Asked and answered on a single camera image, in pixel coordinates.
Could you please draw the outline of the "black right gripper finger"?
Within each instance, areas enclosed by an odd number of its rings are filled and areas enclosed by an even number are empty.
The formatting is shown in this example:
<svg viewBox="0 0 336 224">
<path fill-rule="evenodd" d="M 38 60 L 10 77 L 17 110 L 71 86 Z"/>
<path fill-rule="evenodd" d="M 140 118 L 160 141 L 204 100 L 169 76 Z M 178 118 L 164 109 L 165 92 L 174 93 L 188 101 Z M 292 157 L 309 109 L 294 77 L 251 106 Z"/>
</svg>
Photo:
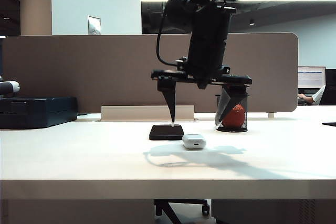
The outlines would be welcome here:
<svg viewBox="0 0 336 224">
<path fill-rule="evenodd" d="M 169 78 L 158 78 L 157 90 L 162 92 L 170 111 L 171 125 L 175 125 L 176 81 Z"/>
<path fill-rule="evenodd" d="M 217 127 L 247 127 L 247 98 L 245 86 L 224 86 L 217 106 Z"/>
</svg>

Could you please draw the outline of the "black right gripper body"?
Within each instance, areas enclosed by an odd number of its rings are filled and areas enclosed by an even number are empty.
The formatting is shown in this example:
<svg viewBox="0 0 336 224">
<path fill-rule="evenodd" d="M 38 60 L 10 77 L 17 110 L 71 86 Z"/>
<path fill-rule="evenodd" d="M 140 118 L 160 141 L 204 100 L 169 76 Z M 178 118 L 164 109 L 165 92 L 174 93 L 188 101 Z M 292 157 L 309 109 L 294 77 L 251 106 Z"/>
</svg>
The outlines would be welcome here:
<svg viewBox="0 0 336 224">
<path fill-rule="evenodd" d="M 181 83 L 195 83 L 199 89 L 208 85 L 248 86 L 249 76 L 232 76 L 223 64 L 228 29 L 235 9 L 217 5 L 203 6 L 193 12 L 165 13 L 177 18 L 177 24 L 191 28 L 187 57 L 178 59 L 176 70 L 153 70 L 151 78 L 169 78 Z"/>
</svg>

